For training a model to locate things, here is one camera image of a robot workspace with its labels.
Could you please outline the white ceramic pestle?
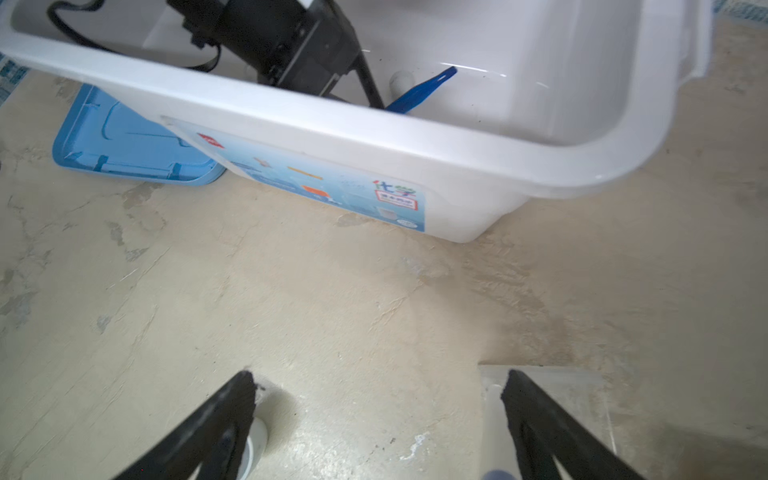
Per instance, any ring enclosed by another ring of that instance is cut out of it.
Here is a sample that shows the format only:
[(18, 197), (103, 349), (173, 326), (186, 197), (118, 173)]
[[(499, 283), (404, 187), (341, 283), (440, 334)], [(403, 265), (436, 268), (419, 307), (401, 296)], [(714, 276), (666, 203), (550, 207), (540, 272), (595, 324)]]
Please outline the white ceramic pestle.
[(416, 80), (411, 71), (399, 70), (395, 72), (389, 81), (389, 90), (392, 101), (395, 101), (410, 91), (416, 85)]

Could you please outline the small white mortar bowl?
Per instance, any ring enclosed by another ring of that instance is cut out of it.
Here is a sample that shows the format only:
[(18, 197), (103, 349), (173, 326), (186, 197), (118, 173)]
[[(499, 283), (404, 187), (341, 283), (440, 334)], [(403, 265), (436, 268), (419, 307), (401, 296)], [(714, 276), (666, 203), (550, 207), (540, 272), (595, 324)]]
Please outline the small white mortar bowl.
[(255, 418), (246, 439), (237, 479), (246, 480), (255, 470), (268, 444), (268, 428), (260, 418)]

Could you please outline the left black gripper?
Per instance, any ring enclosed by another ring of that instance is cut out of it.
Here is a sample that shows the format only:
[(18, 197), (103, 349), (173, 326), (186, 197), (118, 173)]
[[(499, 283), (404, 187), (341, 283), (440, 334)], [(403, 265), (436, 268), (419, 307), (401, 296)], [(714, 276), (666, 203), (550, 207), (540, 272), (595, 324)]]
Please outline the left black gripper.
[(270, 86), (324, 96), (356, 69), (375, 109), (385, 108), (350, 21), (333, 1), (170, 0), (191, 42), (223, 47)]

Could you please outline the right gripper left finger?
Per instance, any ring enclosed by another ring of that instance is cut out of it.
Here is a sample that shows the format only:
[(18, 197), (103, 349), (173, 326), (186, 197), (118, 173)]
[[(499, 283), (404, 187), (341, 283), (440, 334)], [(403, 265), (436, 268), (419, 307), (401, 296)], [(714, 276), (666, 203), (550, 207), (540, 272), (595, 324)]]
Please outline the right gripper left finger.
[(235, 480), (254, 420), (257, 384), (236, 373), (119, 479)]

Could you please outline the white plastic storage bin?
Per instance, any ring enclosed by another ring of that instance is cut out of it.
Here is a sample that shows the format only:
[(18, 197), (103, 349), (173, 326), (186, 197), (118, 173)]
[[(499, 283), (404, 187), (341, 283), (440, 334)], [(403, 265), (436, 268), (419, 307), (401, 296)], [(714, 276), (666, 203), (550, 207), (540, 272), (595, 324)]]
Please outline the white plastic storage bin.
[(356, 69), (324, 96), (191, 42), (169, 1), (5, 1), (1, 50), (99, 88), (234, 173), (463, 243), (532, 198), (637, 170), (702, 76), (708, 1), (333, 1), (385, 108), (391, 76), (458, 73), (407, 114)]

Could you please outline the blue plastic tweezers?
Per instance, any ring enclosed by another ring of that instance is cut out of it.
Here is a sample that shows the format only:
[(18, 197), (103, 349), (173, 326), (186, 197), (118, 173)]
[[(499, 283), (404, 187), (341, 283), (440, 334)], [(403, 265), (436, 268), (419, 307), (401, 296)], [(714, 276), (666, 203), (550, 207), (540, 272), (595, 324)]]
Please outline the blue plastic tweezers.
[(413, 86), (395, 99), (385, 110), (407, 114), (426, 101), (438, 88), (458, 73), (455, 66), (450, 66), (437, 76)]

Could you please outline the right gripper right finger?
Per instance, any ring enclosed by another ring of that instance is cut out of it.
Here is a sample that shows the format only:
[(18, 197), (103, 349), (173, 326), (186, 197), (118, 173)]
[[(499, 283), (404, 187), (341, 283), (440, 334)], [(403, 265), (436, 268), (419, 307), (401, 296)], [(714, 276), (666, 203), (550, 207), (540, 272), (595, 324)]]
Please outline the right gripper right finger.
[(523, 371), (509, 371), (501, 401), (523, 479), (559, 479), (558, 465), (573, 479), (642, 479)]

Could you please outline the blue plastic bin lid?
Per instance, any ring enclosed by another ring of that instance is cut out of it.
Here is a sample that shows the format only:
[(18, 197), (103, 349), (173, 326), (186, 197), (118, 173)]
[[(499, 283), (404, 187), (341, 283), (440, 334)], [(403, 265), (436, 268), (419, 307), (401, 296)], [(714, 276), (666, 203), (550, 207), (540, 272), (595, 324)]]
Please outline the blue plastic bin lid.
[(99, 88), (81, 86), (52, 147), (63, 168), (136, 181), (201, 186), (225, 167)]

